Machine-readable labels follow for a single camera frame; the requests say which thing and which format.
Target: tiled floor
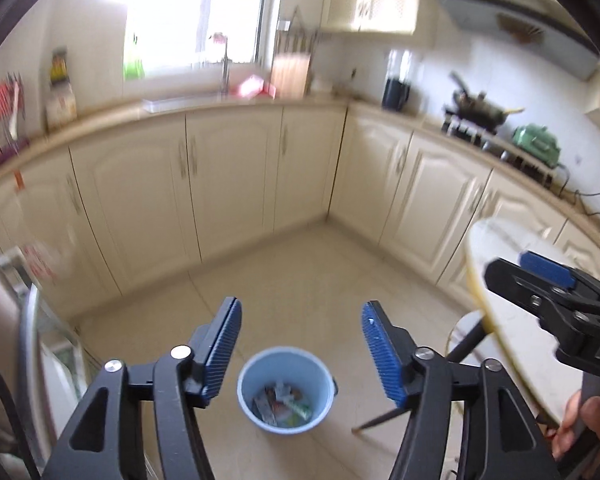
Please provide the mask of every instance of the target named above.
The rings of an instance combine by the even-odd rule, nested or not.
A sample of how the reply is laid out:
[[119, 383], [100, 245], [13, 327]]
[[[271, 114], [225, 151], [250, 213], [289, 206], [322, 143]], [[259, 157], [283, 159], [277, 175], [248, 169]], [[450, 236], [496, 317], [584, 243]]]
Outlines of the tiled floor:
[[[330, 224], [315, 226], [201, 270], [142, 300], [84, 320], [85, 344], [103, 359], [128, 364], [157, 359], [211, 319], [225, 296], [243, 305], [242, 331], [220, 396], [196, 412], [216, 478], [387, 479], [407, 417], [353, 436], [350, 428], [394, 405], [382, 391], [360, 330], [360, 307], [379, 300], [392, 322], [419, 344], [444, 352], [464, 312], [423, 279], [383, 261]], [[340, 393], [313, 431], [280, 437], [256, 428], [240, 411], [236, 381], [246, 359], [276, 345], [305, 348], [329, 367]], [[145, 433], [154, 434], [151, 405]], [[454, 413], [448, 455], [459, 445]], [[155, 440], [147, 438], [155, 465]]]

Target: dishwasher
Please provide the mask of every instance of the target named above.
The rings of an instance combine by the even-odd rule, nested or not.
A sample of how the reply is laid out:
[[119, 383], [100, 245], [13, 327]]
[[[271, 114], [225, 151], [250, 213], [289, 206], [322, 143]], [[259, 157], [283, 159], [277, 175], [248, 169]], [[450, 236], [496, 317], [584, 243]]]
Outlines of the dishwasher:
[[[101, 368], [48, 306], [19, 248], [0, 254], [0, 376], [39, 471]], [[13, 479], [28, 478], [11, 428], [0, 400], [0, 462]], [[156, 478], [145, 463], [148, 478]]]

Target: gas stove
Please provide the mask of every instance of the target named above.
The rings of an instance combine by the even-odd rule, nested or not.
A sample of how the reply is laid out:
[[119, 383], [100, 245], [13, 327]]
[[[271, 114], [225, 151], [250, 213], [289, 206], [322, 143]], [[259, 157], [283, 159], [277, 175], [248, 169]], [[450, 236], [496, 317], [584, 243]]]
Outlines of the gas stove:
[[545, 188], [551, 187], [555, 170], [533, 155], [520, 150], [518, 147], [497, 136], [496, 131], [489, 131], [459, 117], [450, 108], [445, 108], [445, 121], [442, 132], [449, 137], [464, 140], [485, 153], [489, 153], [503, 162], [532, 178]]

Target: blue gripper pad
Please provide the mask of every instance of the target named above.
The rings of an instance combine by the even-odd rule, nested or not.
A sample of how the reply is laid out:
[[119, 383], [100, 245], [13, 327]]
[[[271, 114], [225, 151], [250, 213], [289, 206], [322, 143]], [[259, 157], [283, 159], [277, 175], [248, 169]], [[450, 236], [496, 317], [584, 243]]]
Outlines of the blue gripper pad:
[[402, 386], [402, 365], [389, 340], [387, 329], [369, 303], [362, 307], [362, 333], [376, 364], [384, 394], [393, 400], [396, 406], [405, 405], [407, 394]]
[[206, 402], [211, 402], [211, 399], [220, 393], [222, 380], [224, 380], [224, 374], [229, 366], [241, 325], [242, 305], [240, 301], [236, 301], [227, 315], [205, 364], [205, 386], [202, 388], [202, 397]]
[[555, 286], [565, 290], [572, 289], [576, 280], [571, 275], [568, 267], [549, 260], [540, 254], [526, 252], [520, 254], [520, 267], [546, 279]]

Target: pan handle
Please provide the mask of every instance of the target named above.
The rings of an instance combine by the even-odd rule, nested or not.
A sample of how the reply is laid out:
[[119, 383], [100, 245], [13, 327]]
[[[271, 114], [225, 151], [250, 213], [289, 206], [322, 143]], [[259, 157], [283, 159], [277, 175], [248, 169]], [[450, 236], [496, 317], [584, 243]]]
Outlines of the pan handle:
[[462, 90], [462, 92], [464, 92], [465, 94], [469, 95], [469, 89], [467, 88], [466, 83], [464, 82], [464, 80], [460, 77], [459, 73], [456, 72], [455, 70], [452, 70], [451, 73], [449, 74], [449, 77], [456, 82], [456, 84], [460, 87], [460, 89]]

